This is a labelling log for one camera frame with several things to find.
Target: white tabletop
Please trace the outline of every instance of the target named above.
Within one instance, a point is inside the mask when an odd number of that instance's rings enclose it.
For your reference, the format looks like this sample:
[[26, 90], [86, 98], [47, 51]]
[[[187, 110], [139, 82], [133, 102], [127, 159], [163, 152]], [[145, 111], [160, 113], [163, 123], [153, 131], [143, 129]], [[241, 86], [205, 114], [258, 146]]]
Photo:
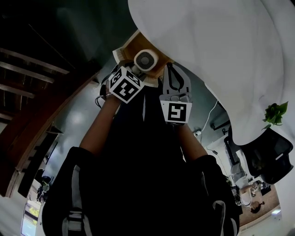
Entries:
[[257, 0], [129, 0], [143, 35], [185, 66], [226, 109], [233, 139], [244, 145], [267, 124], [265, 109], [280, 103], [283, 56], [265, 7]]

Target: black and white marker cube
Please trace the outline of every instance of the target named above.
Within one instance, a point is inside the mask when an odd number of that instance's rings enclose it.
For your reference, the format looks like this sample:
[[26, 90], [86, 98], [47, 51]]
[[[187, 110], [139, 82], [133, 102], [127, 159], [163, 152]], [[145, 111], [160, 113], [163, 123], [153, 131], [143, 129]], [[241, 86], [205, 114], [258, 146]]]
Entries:
[[142, 82], [123, 66], [109, 81], [110, 92], [125, 103], [130, 102], [144, 87]]
[[192, 103], [161, 100], [165, 121], [170, 124], [185, 124], [189, 122]]

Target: black pants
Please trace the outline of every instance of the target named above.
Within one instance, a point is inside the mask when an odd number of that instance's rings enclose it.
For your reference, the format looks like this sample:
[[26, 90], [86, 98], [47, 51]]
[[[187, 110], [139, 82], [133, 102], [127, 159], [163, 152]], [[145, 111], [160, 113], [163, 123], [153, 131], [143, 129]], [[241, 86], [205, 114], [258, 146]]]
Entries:
[[[158, 88], [145, 86], [128, 104], [122, 103], [112, 123], [103, 156], [147, 158], [150, 161], [182, 161], [182, 152], [172, 125], [165, 123]], [[145, 98], [145, 118], [143, 103]]]

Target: white fan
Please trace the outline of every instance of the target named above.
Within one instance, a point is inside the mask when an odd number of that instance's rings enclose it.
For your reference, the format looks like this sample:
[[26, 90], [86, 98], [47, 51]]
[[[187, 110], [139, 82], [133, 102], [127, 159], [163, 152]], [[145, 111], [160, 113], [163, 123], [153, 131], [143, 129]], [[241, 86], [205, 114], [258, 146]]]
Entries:
[[134, 57], [134, 64], [141, 71], [147, 72], [154, 68], [158, 59], [158, 55], [154, 51], [145, 49], [136, 54]]

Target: fan grille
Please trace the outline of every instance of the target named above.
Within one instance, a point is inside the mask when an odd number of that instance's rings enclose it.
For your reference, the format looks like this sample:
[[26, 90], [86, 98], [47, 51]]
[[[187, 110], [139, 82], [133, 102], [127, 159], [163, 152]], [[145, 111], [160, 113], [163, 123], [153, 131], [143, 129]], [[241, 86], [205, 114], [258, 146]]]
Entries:
[[153, 56], [147, 52], [142, 52], [136, 58], [136, 63], [143, 68], [144, 70], [148, 70], [153, 66], [155, 60]]

